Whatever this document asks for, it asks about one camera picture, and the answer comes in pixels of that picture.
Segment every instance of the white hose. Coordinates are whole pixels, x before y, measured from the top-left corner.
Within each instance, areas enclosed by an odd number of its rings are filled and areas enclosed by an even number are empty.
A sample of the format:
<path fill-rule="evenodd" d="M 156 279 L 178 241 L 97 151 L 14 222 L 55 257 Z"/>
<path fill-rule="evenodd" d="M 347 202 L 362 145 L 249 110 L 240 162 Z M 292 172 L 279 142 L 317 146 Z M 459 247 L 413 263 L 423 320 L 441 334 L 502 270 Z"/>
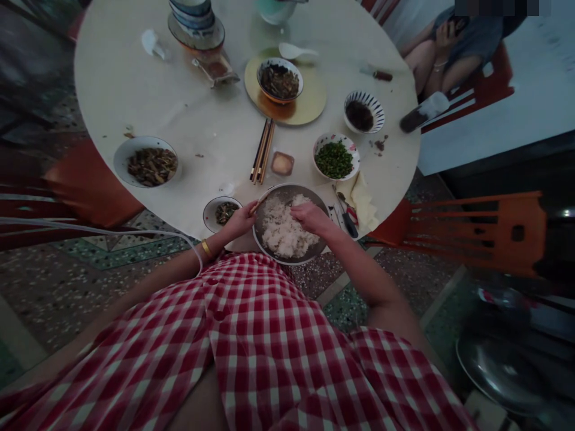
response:
<path fill-rule="evenodd" d="M 193 252 L 198 256 L 199 262 L 199 272 L 200 274 L 204 269 L 204 264 L 202 258 L 198 253 L 198 250 L 193 245 L 193 242 L 182 233 L 175 232 L 163 232 L 161 230 L 130 230 L 128 232 L 112 232 L 111 230 L 98 229 L 97 227 L 89 226 L 77 226 L 75 224 L 60 223 L 58 221 L 41 220 L 37 218 L 17 218 L 17 217 L 0 217 L 0 224 L 29 224 L 30 226 L 44 226 L 44 227 L 58 227 L 61 229 L 75 229 L 84 230 L 86 232 L 99 233 L 101 235 L 141 235 L 142 233 L 159 233 L 168 236 L 178 236 L 184 239 L 190 247 L 192 247 Z"/>

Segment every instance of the white rice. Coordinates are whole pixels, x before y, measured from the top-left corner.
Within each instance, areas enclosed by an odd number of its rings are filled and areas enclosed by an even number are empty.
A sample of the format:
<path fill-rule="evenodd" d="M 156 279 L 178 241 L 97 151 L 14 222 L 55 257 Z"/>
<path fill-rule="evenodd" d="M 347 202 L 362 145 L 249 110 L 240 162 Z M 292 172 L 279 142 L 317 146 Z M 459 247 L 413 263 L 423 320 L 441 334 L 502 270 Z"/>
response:
<path fill-rule="evenodd" d="M 296 195 L 292 206 L 311 202 L 304 195 Z M 298 221 L 290 215 L 290 206 L 283 204 L 278 197 L 264 202 L 264 247 L 279 257 L 302 257 L 307 250 L 317 244 L 319 236 L 306 232 Z"/>

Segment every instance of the bowl of green peas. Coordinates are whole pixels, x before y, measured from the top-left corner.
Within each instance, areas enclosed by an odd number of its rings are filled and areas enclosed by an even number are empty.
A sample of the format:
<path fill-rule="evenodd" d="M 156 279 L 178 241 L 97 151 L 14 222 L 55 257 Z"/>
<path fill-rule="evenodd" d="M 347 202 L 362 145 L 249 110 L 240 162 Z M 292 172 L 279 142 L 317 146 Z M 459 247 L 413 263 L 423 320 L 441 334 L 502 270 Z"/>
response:
<path fill-rule="evenodd" d="M 325 133 L 313 146 L 313 163 L 325 178 L 345 181 L 359 172 L 359 152 L 341 133 Z"/>

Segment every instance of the gray shirt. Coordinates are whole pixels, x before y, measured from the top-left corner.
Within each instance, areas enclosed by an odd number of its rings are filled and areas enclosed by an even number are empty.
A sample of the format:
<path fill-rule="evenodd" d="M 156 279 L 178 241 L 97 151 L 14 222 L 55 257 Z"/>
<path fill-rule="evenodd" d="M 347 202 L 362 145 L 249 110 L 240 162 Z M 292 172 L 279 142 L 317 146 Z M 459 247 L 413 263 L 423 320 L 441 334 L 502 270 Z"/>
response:
<path fill-rule="evenodd" d="M 435 40 L 437 29 L 448 20 L 454 11 L 455 6 L 444 10 L 437 16 L 430 36 L 431 39 Z M 491 60 L 502 37 L 503 17 L 477 16 L 471 18 L 469 25 L 463 30 L 461 40 L 451 49 L 445 70 L 457 60 L 475 55 L 482 58 L 482 67 L 485 66 Z"/>

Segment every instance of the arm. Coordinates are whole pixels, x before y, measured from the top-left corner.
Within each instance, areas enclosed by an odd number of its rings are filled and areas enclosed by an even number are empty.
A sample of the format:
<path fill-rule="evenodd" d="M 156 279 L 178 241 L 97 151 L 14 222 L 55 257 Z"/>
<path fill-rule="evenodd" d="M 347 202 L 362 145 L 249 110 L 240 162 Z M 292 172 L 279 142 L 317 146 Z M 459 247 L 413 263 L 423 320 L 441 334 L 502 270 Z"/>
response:
<path fill-rule="evenodd" d="M 434 24 L 435 20 L 430 22 L 426 28 L 421 30 L 421 32 L 417 36 L 415 36 L 407 45 L 405 45 L 402 49 L 400 49 L 400 55 L 402 58 L 407 57 L 407 55 L 411 51 L 413 51 L 413 49 L 421 42 L 429 39 L 429 36 L 431 36 L 431 32 L 433 31 Z"/>
<path fill-rule="evenodd" d="M 423 90 L 426 98 L 435 92 L 447 94 L 458 83 L 467 79 L 481 65 L 482 58 L 475 55 L 457 60 L 445 71 L 445 65 L 449 60 L 451 49 L 459 41 L 459 38 L 454 36 L 454 25 L 453 22 L 444 23 L 437 29 L 435 64 Z"/>
<path fill-rule="evenodd" d="M 224 247 L 236 238 L 244 235 L 252 228 L 256 221 L 253 215 L 249 217 L 249 211 L 257 201 L 251 202 L 244 208 L 237 210 L 224 228 L 206 239 L 213 256 L 218 256 Z M 206 255 L 202 244 L 196 247 L 204 264 L 210 259 Z M 189 280 L 199 271 L 198 257 L 193 250 L 185 251 L 175 259 L 159 266 L 142 281 L 136 283 L 124 296 L 115 301 L 108 309 L 100 314 L 88 327 L 68 345 L 64 346 L 54 355 L 40 363 L 30 372 L 18 380 L 17 386 L 21 387 L 29 383 L 37 383 L 54 377 L 65 365 L 72 361 L 78 353 L 96 336 L 106 328 L 116 317 L 132 308 L 134 305 L 146 300 L 150 295 L 168 287 L 171 284 L 183 280 Z"/>
<path fill-rule="evenodd" d="M 417 318 L 392 278 L 377 262 L 315 205 L 292 208 L 292 216 L 305 230 L 328 243 L 369 307 L 367 325 L 393 332 L 427 354 L 428 343 Z"/>

